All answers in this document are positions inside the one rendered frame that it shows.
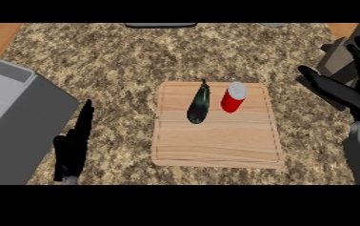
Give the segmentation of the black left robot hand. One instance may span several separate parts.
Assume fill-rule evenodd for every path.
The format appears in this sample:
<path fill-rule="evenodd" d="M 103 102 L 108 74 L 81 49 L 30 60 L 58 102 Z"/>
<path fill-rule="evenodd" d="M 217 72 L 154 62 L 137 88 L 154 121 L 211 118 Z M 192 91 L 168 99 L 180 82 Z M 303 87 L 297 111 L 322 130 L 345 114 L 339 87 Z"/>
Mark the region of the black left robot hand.
<path fill-rule="evenodd" d="M 87 100 L 78 114 L 75 127 L 69 129 L 65 135 L 58 135 L 53 138 L 56 157 L 53 180 L 56 182 L 64 182 L 64 178 L 68 176 L 80 177 L 83 172 L 93 112 L 92 100 Z"/>

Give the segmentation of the dark grey flat object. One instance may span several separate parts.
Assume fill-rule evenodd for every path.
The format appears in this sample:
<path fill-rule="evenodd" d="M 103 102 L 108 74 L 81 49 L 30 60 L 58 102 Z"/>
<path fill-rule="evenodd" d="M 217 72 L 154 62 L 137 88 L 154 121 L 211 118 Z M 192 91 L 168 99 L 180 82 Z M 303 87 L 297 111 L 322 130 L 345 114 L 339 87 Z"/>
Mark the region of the dark grey flat object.
<path fill-rule="evenodd" d="M 128 28 L 134 29 L 179 29 L 192 28 L 196 23 L 124 23 Z"/>

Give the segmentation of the dark green eggplant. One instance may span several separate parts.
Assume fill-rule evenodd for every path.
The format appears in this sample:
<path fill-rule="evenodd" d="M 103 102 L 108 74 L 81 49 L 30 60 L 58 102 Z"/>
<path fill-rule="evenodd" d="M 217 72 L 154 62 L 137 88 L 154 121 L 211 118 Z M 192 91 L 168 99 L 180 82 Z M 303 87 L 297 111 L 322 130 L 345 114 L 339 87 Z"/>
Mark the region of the dark green eggplant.
<path fill-rule="evenodd" d="M 210 86 L 207 81 L 202 81 L 195 94 L 195 99 L 187 109 L 187 119 L 193 124 L 199 124 L 207 117 L 210 109 Z"/>

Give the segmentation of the grey box appliance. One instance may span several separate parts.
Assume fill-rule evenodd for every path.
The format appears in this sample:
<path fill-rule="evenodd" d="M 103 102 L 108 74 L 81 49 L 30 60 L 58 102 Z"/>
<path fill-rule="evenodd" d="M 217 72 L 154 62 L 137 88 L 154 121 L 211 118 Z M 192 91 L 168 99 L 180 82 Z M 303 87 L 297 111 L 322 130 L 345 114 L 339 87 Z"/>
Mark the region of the grey box appliance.
<path fill-rule="evenodd" d="M 78 106 L 31 69 L 0 60 L 0 185 L 24 185 Z"/>

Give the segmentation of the wooden cutting board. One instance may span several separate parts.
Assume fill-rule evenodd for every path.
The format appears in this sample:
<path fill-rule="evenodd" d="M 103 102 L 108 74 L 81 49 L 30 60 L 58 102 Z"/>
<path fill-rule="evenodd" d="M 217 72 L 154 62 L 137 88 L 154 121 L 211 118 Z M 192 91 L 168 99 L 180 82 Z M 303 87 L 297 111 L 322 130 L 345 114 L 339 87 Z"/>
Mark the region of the wooden cutting board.
<path fill-rule="evenodd" d="M 235 113 L 221 108 L 226 82 L 210 84 L 210 111 L 193 124 L 187 109 L 196 82 L 159 86 L 152 161 L 159 166 L 279 169 L 285 155 L 267 87 L 249 83 L 248 97 Z"/>

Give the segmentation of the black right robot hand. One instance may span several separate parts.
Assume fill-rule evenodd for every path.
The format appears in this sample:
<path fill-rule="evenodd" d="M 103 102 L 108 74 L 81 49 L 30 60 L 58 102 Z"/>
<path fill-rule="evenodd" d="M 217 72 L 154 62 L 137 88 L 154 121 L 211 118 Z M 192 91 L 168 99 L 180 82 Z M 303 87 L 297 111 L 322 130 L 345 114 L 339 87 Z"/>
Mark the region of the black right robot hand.
<path fill-rule="evenodd" d="M 360 74 L 360 41 L 348 44 L 345 48 L 353 56 L 356 70 Z M 350 108 L 353 119 L 360 122 L 360 79 L 357 80 L 356 88 L 351 88 L 331 77 L 320 75 L 304 65 L 298 67 L 298 71 L 310 81 L 314 90 Z"/>

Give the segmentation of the red can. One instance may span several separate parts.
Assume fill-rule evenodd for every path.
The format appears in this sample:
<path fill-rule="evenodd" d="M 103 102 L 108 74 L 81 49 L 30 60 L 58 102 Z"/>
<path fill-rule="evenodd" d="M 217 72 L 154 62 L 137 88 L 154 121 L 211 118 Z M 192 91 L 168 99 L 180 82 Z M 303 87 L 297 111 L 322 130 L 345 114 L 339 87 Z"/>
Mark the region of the red can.
<path fill-rule="evenodd" d="M 235 113 L 248 97 L 248 88 L 244 83 L 232 82 L 227 85 L 221 100 L 221 107 L 227 113 Z"/>

